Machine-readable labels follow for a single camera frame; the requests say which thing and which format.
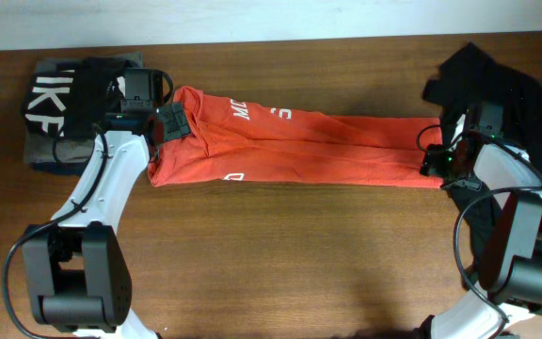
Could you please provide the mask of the red soccer t-shirt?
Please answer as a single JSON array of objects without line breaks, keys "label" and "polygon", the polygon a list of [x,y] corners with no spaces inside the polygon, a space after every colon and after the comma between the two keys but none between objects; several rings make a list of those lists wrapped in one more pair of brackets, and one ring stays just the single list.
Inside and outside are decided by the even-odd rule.
[{"label": "red soccer t-shirt", "polygon": [[153,186],[213,180],[439,188],[420,173],[420,145],[438,144],[436,118],[330,116],[265,107],[181,87],[190,135],[148,166]]}]

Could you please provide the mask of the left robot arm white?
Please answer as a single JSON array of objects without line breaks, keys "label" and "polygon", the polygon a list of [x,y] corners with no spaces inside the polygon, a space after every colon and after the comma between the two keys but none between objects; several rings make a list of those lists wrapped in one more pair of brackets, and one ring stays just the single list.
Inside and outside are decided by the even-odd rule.
[{"label": "left robot arm white", "polygon": [[124,70],[120,97],[87,118],[94,144],[75,189],[51,220],[30,225],[5,259],[2,294],[17,329],[9,268],[23,256],[30,310],[63,338],[156,338],[131,307],[132,279],[117,239],[134,183],[164,143],[190,135],[183,107],[170,101],[173,83],[158,70]]}]

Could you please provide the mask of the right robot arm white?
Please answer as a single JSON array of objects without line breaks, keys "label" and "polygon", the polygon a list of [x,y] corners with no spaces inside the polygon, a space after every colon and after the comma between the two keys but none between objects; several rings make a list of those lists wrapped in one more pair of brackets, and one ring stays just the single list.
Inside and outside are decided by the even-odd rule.
[{"label": "right robot arm white", "polygon": [[[501,338],[511,325],[542,315],[542,173],[506,139],[504,126],[501,106],[473,103],[454,124],[449,144],[423,148],[422,175],[442,179],[444,190],[479,194],[454,222],[454,259],[468,292],[422,323],[425,338]],[[472,281],[460,257],[459,233],[466,214],[484,200],[495,201],[501,213]]]}]

